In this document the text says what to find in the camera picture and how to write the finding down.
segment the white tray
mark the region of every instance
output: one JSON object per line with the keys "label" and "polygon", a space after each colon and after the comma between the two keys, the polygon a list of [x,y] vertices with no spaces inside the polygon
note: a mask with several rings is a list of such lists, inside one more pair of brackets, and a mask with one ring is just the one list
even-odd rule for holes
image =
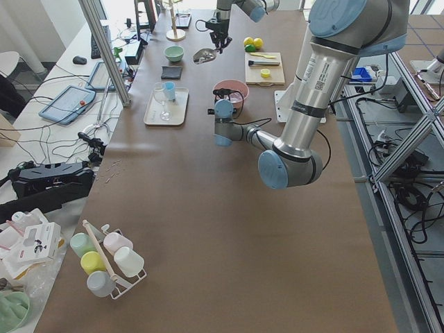
{"label": "white tray", "polygon": [[171,111],[170,120],[162,120],[160,113],[162,112],[162,104],[158,103],[153,94],[150,96],[148,107],[145,111],[144,123],[146,125],[156,126],[178,126],[185,120],[185,113],[187,111],[188,102],[188,88],[176,88],[176,101],[168,101],[165,107]]}

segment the paper box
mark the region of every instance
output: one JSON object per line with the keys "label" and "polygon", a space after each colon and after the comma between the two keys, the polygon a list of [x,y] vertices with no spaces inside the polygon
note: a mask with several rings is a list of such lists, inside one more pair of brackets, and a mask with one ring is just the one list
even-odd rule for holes
{"label": "paper box", "polygon": [[26,227],[17,262],[38,263],[56,256],[60,226],[54,222]]}

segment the wooden cutting board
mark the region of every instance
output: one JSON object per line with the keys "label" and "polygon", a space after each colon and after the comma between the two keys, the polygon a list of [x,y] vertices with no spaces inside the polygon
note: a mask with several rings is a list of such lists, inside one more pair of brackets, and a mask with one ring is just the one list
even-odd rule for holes
{"label": "wooden cutting board", "polygon": [[[245,81],[247,85],[284,85],[284,68],[282,66],[282,59],[279,52],[258,52],[260,54],[266,54],[268,56],[275,56],[273,59],[266,59],[264,57],[258,57],[245,52]],[[279,66],[248,66],[248,61],[278,61]],[[268,78],[261,77],[261,69],[270,69],[271,75]]]}

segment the black cloth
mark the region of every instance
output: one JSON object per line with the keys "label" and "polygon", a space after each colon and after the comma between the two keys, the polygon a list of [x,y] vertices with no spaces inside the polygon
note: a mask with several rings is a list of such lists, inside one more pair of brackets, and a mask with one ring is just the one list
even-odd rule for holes
{"label": "black cloth", "polygon": [[160,78],[180,79],[182,75],[182,66],[162,66],[162,75]]}
{"label": "black cloth", "polygon": [[25,99],[7,78],[0,75],[0,109],[17,118],[26,105]]}

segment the pink bowl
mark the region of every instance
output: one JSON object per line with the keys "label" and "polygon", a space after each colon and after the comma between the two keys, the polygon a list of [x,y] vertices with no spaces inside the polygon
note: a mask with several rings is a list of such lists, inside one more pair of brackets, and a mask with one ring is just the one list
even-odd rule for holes
{"label": "pink bowl", "polygon": [[[245,83],[238,80],[223,80],[221,82],[218,82],[213,87],[213,90],[221,88],[237,90],[238,92],[241,92],[242,96],[244,97],[244,105],[245,105],[248,93],[250,92],[248,86]],[[239,109],[242,106],[242,97],[237,92],[234,92],[230,95],[230,101],[233,103],[233,106],[236,109]]]}

